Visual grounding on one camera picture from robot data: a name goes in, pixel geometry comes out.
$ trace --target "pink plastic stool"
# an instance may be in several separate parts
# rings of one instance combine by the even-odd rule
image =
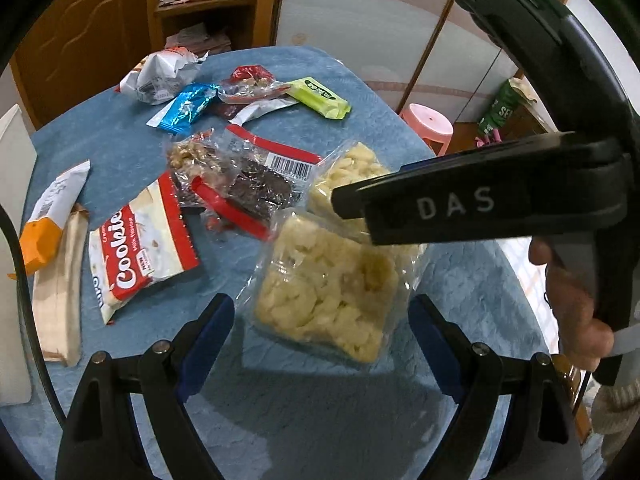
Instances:
[[[432,147],[430,140],[442,144],[436,155],[441,156],[447,153],[453,136],[453,126],[443,114],[426,106],[411,103],[402,110],[400,117],[429,146]]]

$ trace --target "hand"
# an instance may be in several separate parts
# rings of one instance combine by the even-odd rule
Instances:
[[[593,319],[593,299],[554,261],[551,247],[540,238],[531,241],[529,261],[547,265],[546,295],[558,320],[562,352],[575,367],[593,372],[613,348],[613,331]]]

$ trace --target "blue snack wrapper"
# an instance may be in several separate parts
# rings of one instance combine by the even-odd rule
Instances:
[[[210,83],[192,83],[147,124],[172,134],[190,135],[193,124],[209,104],[218,100],[220,87]]]

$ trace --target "screw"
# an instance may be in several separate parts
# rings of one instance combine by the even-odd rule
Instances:
[[[536,354],[536,361],[538,361],[543,366],[549,366],[551,364],[551,357],[542,352]]]
[[[91,362],[95,365],[99,365],[107,360],[107,352],[104,350],[97,351],[94,355],[91,356]]]
[[[471,348],[479,356],[485,356],[491,351],[491,349],[484,343],[473,343]]]
[[[166,339],[161,339],[160,341],[156,341],[151,346],[151,349],[154,352],[154,354],[167,353],[169,351],[169,348],[171,348],[171,342],[167,341]]]

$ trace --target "table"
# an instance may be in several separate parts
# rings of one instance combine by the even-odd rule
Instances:
[[[396,170],[433,154],[362,81],[322,51],[269,47],[213,56],[201,81],[218,81],[241,64],[263,64],[281,80],[311,75],[349,100],[344,121],[329,121],[297,105],[248,123],[257,135],[327,155],[347,139],[361,140]],[[165,168],[168,136],[145,125],[159,107],[107,90],[78,105],[33,135],[38,161],[27,216],[57,174],[90,158],[92,172],[79,201],[90,229],[135,197]],[[203,126],[223,128],[208,117]],[[235,297],[254,270],[260,244],[236,235],[215,240],[197,214],[186,222],[200,267],[139,293],[105,327],[95,301],[85,254],[81,277],[82,359],[75,368],[50,364],[68,410],[91,354],[137,354],[160,338],[171,339],[195,319],[216,292]],[[529,358],[546,351],[540,329],[516,276],[498,245],[469,242],[434,245],[420,292],[471,341],[498,354]],[[33,366],[29,404],[0,408],[0,418],[44,479],[52,479],[62,434]],[[169,478],[142,398],[134,396],[142,442],[157,476]],[[506,414],[502,399],[490,438],[476,466],[488,470]],[[229,480],[415,479],[444,433],[454,404],[433,376],[403,320],[388,355],[369,372],[325,361],[264,338],[238,319],[202,392],[186,408],[203,443]]]

